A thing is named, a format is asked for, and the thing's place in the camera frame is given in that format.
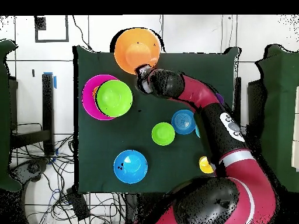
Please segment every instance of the pink bowl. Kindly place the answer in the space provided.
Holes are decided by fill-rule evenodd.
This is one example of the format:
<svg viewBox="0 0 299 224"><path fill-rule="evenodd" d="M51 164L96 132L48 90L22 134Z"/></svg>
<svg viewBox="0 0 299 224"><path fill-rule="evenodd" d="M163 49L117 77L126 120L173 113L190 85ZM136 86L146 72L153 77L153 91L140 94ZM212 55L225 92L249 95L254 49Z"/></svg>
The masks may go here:
<svg viewBox="0 0 299 224"><path fill-rule="evenodd" d="M92 116L93 118L96 118L97 120L112 120L113 117L108 117L104 115L96 106L95 99L93 98L93 90L103 84L104 82L107 82L109 80L118 80L114 76L110 75L97 75L90 80L87 81L85 84L83 91L82 91L82 104L85 109L85 111Z"/></svg>

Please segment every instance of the tabletop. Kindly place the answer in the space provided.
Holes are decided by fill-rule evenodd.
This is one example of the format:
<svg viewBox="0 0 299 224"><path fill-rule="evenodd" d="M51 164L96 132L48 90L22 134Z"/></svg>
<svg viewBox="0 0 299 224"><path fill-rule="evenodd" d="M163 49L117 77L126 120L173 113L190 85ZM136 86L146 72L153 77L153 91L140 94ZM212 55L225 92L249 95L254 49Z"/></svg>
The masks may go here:
<svg viewBox="0 0 299 224"><path fill-rule="evenodd" d="M176 133L175 140L167 146L159 146L151 138L152 128L157 123L171 123L173 114L187 109L187 105L137 92L135 76L121 70L113 53L76 48L79 192L167 193L185 181L204 175L199 168L199 158L206 152L195 131L188 135ZM209 83L232 106L238 54L237 47L227 50L226 54L161 53L156 68L183 72ZM99 121L85 111L82 89L91 77L100 74L115 76L132 90L133 104L125 115ZM141 152L148 162L147 174L139 183L126 184L114 175L115 158L128 149Z"/></svg>

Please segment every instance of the white label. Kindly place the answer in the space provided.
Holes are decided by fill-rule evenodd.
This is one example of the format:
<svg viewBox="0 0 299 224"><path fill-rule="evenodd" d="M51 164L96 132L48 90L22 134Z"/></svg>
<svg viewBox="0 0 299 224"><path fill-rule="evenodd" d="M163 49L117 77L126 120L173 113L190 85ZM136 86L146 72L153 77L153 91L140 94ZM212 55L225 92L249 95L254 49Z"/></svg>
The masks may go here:
<svg viewBox="0 0 299 224"><path fill-rule="evenodd" d="M220 120L227 129L228 133L230 133L230 136L238 141L245 142L242 134L240 133L240 127L232 120L231 116L228 113L221 113L220 114ZM230 123L235 123L234 127L237 127L238 130L231 129L228 125Z"/></svg>

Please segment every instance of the green bowl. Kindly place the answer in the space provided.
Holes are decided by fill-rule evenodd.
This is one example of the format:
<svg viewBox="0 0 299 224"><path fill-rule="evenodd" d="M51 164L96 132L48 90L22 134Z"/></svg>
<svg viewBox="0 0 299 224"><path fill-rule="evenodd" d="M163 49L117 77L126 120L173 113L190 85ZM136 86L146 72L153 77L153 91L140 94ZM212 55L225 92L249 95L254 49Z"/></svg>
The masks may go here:
<svg viewBox="0 0 299 224"><path fill-rule="evenodd" d="M99 110L109 117L119 117L132 106L131 89L120 80L109 80L103 83L96 92L96 104Z"/></svg>
<svg viewBox="0 0 299 224"><path fill-rule="evenodd" d="M171 124L161 122L152 129L152 140L158 145L169 145L174 139L175 129Z"/></svg>

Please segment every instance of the yellow cup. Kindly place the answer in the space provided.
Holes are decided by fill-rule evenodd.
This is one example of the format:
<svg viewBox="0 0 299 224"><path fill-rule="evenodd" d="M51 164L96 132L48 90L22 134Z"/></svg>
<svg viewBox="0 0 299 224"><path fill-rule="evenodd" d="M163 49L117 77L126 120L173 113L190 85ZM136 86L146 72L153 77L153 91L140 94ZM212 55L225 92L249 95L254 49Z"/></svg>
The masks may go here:
<svg viewBox="0 0 299 224"><path fill-rule="evenodd" d="M208 163L206 156L203 156L199 159L199 168L203 173L213 173L214 170L211 165Z"/></svg>

